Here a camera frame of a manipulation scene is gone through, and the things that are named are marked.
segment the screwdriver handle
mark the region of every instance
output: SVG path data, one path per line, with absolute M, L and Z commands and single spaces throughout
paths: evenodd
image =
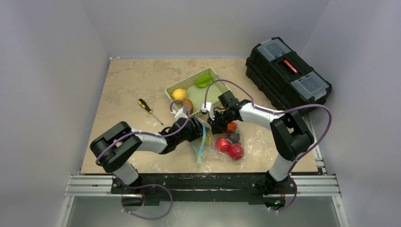
M 152 113 L 152 110 L 149 108 L 148 104 L 146 104 L 146 102 L 143 101 L 143 99 L 141 99 L 141 98 L 138 99 L 138 103 L 139 103 L 140 106 L 142 106 L 142 108 L 144 108 L 145 110 L 147 110 L 147 112 L 148 112 L 149 114 Z

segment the red fruit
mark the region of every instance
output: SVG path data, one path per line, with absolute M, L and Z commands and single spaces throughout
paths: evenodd
M 238 128 L 237 124 L 235 122 L 230 122 L 227 125 L 227 131 L 226 133 L 232 133 Z
M 226 138 L 218 138 L 215 144 L 218 151 L 226 152 L 227 149 L 230 147 L 230 141 Z
M 227 154 L 232 160 L 240 160 L 244 156 L 244 149 L 239 144 L 233 144 L 227 149 Z

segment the black toolbox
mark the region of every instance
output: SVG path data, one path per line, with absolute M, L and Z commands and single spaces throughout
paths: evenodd
M 280 37 L 256 45 L 246 59 L 246 75 L 278 110 L 324 104 L 331 84 Z M 314 108 L 300 110 L 302 115 Z

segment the beige table surface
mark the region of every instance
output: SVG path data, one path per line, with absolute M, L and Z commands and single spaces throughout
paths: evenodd
M 254 97 L 256 104 L 274 108 L 266 96 L 246 77 L 245 59 L 111 60 L 81 173 L 104 173 L 103 168 L 95 164 L 95 156 L 90 151 L 89 144 L 116 123 L 126 121 L 131 127 L 148 132 L 158 132 L 164 128 L 139 106 L 139 98 L 143 98 L 149 104 L 165 126 L 171 126 L 175 119 L 169 111 L 170 102 L 165 95 L 165 89 L 206 68 L 213 68 L 222 78 L 239 84 Z M 247 98 L 236 87 L 231 85 L 230 88 L 239 100 Z M 207 153 L 202 163 L 197 164 L 195 151 L 186 141 L 166 155 L 136 151 L 129 162 L 140 173 L 267 171 L 277 156 L 271 132 L 249 122 L 239 122 L 238 126 L 243 133 L 245 149 L 245 155 L 239 161 L 223 161 Z M 317 171 L 313 153 L 306 155 L 293 171 Z

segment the basket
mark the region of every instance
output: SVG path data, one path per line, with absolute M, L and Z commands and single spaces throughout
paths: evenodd
M 180 82 L 166 88 L 165 92 L 170 102 L 173 101 L 171 94 L 176 89 L 181 88 L 187 90 L 186 98 L 191 100 L 193 104 L 193 113 L 191 114 L 191 116 L 200 117 L 200 115 L 202 114 L 201 105 L 205 101 L 205 93 L 207 87 L 197 87 L 195 83 L 199 77 L 204 75 L 211 75 L 213 77 L 213 80 L 221 79 L 221 77 L 212 68 L 205 69 L 202 72 L 199 72 L 193 76 L 188 77 L 187 79 L 181 80 Z M 209 88 L 207 102 L 213 103 L 214 107 L 221 106 L 218 97 L 229 90 L 230 88 L 223 81 L 219 81 L 212 84 L 212 86 L 210 86 Z M 175 110 L 178 110 L 181 107 L 181 104 L 174 103 L 173 107 Z

